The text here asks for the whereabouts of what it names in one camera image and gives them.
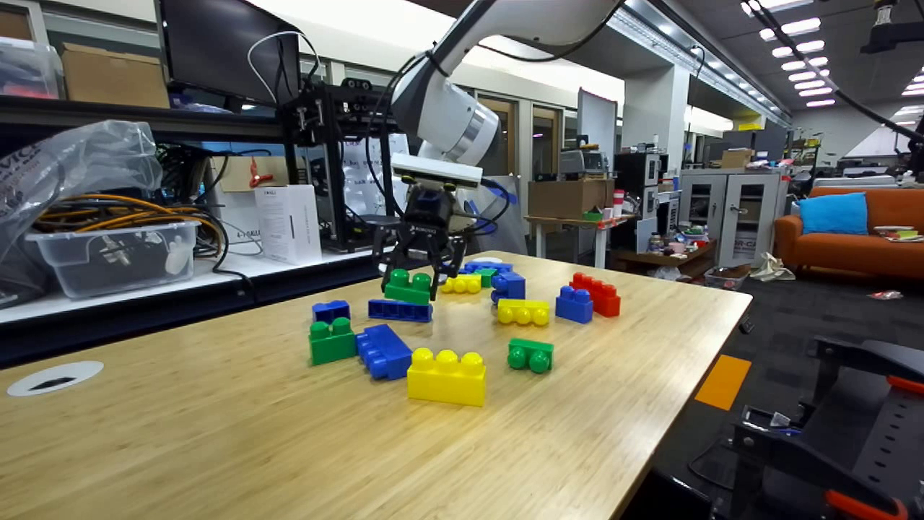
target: mega bloks block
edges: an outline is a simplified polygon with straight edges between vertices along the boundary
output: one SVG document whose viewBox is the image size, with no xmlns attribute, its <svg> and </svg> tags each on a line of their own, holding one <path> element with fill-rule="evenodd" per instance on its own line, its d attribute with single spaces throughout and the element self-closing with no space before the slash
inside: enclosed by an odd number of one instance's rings
<svg viewBox="0 0 924 520">
<path fill-rule="evenodd" d="M 491 300 L 494 303 L 501 299 L 522 300 L 526 298 L 526 279 L 513 271 L 497 273 L 491 279 L 491 285 L 495 289 L 491 292 Z"/>
<path fill-rule="evenodd" d="M 484 406 L 484 361 L 477 353 L 460 360 L 453 351 L 417 349 L 407 370 L 407 396 L 410 399 Z"/>
<path fill-rule="evenodd" d="M 603 283 L 601 280 L 589 277 L 584 273 L 576 273 L 568 285 L 574 289 L 583 289 L 590 293 L 593 312 L 606 317 L 619 316 L 621 299 L 616 294 L 615 286 Z"/>
<path fill-rule="evenodd" d="M 459 269 L 459 272 L 470 275 L 479 269 L 497 269 L 498 273 L 505 273 L 514 270 L 514 265 L 495 264 L 494 262 L 466 262 L 466 264 Z"/>
<path fill-rule="evenodd" d="M 395 269 L 388 280 L 388 285 L 385 286 L 385 298 L 428 305 L 430 304 L 432 281 L 433 279 L 426 273 L 418 273 L 411 280 L 410 274 L 405 269 Z"/>
<path fill-rule="evenodd" d="M 455 278 L 447 278 L 441 289 L 443 292 L 455 292 L 463 294 L 478 294 L 481 292 L 481 275 L 456 275 Z"/>
<path fill-rule="evenodd" d="M 356 350 L 373 379 L 400 379 L 410 366 L 410 349 L 387 325 L 366 328 L 356 335 Z"/>
<path fill-rule="evenodd" d="M 589 323 L 593 319 L 590 293 L 565 285 L 561 294 L 555 298 L 555 315 L 578 323 Z"/>
<path fill-rule="evenodd" d="M 338 317 L 334 323 L 316 321 L 308 333 L 311 348 L 311 364 L 322 365 L 356 355 L 356 334 L 349 326 L 349 319 Z"/>
<path fill-rule="evenodd" d="M 475 274 L 481 276 L 481 286 L 488 288 L 491 287 L 491 279 L 497 274 L 497 269 L 478 269 Z"/>
<path fill-rule="evenodd" d="M 334 323 L 338 317 L 350 318 L 349 303 L 343 300 L 334 300 L 329 303 L 316 303 L 311 306 L 314 314 L 314 321 L 323 321 L 325 323 Z"/>
<path fill-rule="evenodd" d="M 505 325 L 516 321 L 520 325 L 534 323 L 544 327 L 549 324 L 549 303 L 502 298 L 497 301 L 497 321 Z"/>
<path fill-rule="evenodd" d="M 507 364 L 511 368 L 520 370 L 529 366 L 529 369 L 537 374 L 552 370 L 555 346 L 551 343 L 513 338 L 508 348 Z"/>
<path fill-rule="evenodd" d="M 429 303 L 417 305 L 391 300 L 369 300 L 369 317 L 430 323 L 433 317 L 433 306 Z"/>
</svg>

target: desk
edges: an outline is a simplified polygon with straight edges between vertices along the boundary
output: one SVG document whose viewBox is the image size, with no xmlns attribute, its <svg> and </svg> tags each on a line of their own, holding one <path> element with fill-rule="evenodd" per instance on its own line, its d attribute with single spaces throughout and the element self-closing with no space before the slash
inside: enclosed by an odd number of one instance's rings
<svg viewBox="0 0 924 520">
<path fill-rule="evenodd" d="M 528 222 L 536 225 L 536 257 L 545 258 L 545 234 L 543 226 L 572 226 L 578 229 L 596 229 L 593 241 L 593 266 L 598 269 L 606 268 L 606 235 L 607 231 L 629 220 L 632 216 L 609 218 L 600 222 L 590 220 L 576 220 L 572 218 L 526 217 Z"/>
<path fill-rule="evenodd" d="M 358 359 L 306 366 L 313 303 L 382 323 L 378 280 L 0 372 L 0 388 L 78 360 L 68 389 L 0 394 L 0 518 L 572 518 L 625 507 L 750 296 L 488 252 L 553 302 L 581 270 L 623 315 L 492 322 L 490 293 L 439 293 L 433 322 L 388 322 L 412 349 L 479 352 L 484 408 L 411 401 Z M 658 316 L 670 316 L 659 321 Z M 555 344 L 552 372 L 506 366 L 512 337 Z"/>
</svg>

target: light fixture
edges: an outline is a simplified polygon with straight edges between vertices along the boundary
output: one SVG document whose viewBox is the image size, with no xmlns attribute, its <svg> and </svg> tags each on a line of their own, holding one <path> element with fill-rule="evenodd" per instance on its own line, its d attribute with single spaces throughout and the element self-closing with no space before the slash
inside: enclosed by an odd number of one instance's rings
<svg viewBox="0 0 924 520">
<path fill-rule="evenodd" d="M 824 67 L 828 65 L 828 58 L 824 56 L 813 57 L 808 61 L 810 64 L 815 67 Z M 787 61 L 783 63 L 781 67 L 783 70 L 799 70 L 800 68 L 805 68 L 806 64 L 804 61 Z"/>
<path fill-rule="evenodd" d="M 744 10 L 745 14 L 749 17 L 754 18 L 753 9 L 759 9 L 760 6 L 763 6 L 764 9 L 770 12 L 782 11 L 784 9 L 790 9 L 792 7 L 807 6 L 811 4 L 812 0 L 760 0 L 760 5 L 756 3 L 754 6 L 749 6 L 748 4 L 741 4 L 741 9 Z"/>
<path fill-rule="evenodd" d="M 815 80 L 815 81 L 806 81 L 804 83 L 796 83 L 796 90 L 801 91 L 805 89 L 817 89 L 825 85 L 824 80 Z"/>
<path fill-rule="evenodd" d="M 831 93 L 831 92 L 832 92 L 831 87 L 825 87 L 823 89 L 811 89 L 807 91 L 802 91 L 799 93 L 799 95 L 801 95 L 802 97 L 809 97 L 811 95 L 822 95 L 824 93 Z"/>
<path fill-rule="evenodd" d="M 831 71 L 828 70 L 827 68 L 821 72 L 822 76 L 827 76 L 829 74 L 831 74 Z M 811 70 L 807 70 L 805 72 L 797 72 L 796 74 L 790 75 L 789 80 L 790 81 L 814 80 L 816 76 L 817 74 L 815 74 L 815 72 Z"/>
<path fill-rule="evenodd" d="M 820 27 L 820 18 L 801 19 L 800 21 L 785 24 L 783 34 L 798 36 L 799 34 L 817 31 Z M 764 42 L 769 42 L 770 40 L 776 40 L 776 34 L 773 34 L 773 29 L 764 29 L 760 31 L 760 38 L 763 38 Z"/>
<path fill-rule="evenodd" d="M 796 45 L 796 50 L 802 54 L 817 53 L 824 49 L 824 40 L 814 40 L 812 42 L 803 42 Z M 773 49 L 773 57 L 792 56 L 793 50 L 789 47 L 776 47 Z"/>
</svg>

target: transparent plastic bag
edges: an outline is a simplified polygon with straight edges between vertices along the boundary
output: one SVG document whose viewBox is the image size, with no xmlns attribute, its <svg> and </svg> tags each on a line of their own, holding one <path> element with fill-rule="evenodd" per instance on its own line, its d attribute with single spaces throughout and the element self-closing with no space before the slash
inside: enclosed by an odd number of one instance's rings
<svg viewBox="0 0 924 520">
<path fill-rule="evenodd" d="M 44 285 L 42 271 L 19 243 L 35 219 L 55 200 L 73 195 L 159 188 L 163 171 L 154 146 L 147 123 L 110 120 L 61 132 L 0 159 L 0 307 L 41 294 L 36 289 Z"/>
</svg>

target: white shelf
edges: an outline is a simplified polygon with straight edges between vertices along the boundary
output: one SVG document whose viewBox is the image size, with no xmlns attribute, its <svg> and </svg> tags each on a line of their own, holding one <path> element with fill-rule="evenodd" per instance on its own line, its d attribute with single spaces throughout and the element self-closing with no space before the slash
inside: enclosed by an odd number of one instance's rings
<svg viewBox="0 0 924 520">
<path fill-rule="evenodd" d="M 232 248 L 232 251 L 238 253 L 256 252 L 256 247 L 250 243 L 233 245 Z M 225 259 L 225 262 L 222 264 L 222 269 L 237 271 L 253 279 L 264 275 L 281 273 L 294 269 L 301 269 L 304 267 L 334 264 L 352 258 L 359 258 L 361 256 L 370 255 L 371 251 L 369 250 L 352 254 L 336 254 L 322 251 L 322 258 L 320 261 L 308 262 L 307 264 L 300 266 L 291 266 L 289 264 L 283 264 L 281 262 L 276 262 L 275 260 L 270 260 L 269 258 L 265 258 L 263 256 L 242 256 L 238 254 L 229 254 Z M 147 298 L 149 296 L 156 296 L 158 294 L 195 289 L 197 287 L 205 287 L 240 279 L 234 275 L 213 273 L 213 265 L 214 262 L 210 260 L 196 260 L 193 267 L 195 274 L 191 279 L 186 281 L 179 281 L 176 283 L 158 285 L 146 289 L 138 289 L 135 291 L 117 292 L 115 294 L 106 294 L 104 296 L 86 298 L 83 300 L 71 300 L 61 292 L 48 294 L 32 302 L 0 310 L 0 324 L 12 323 L 37 316 L 48 316 L 64 313 L 67 311 L 86 309 L 89 307 L 106 305 L 108 303 L 138 300 L 140 298 Z"/>
</svg>

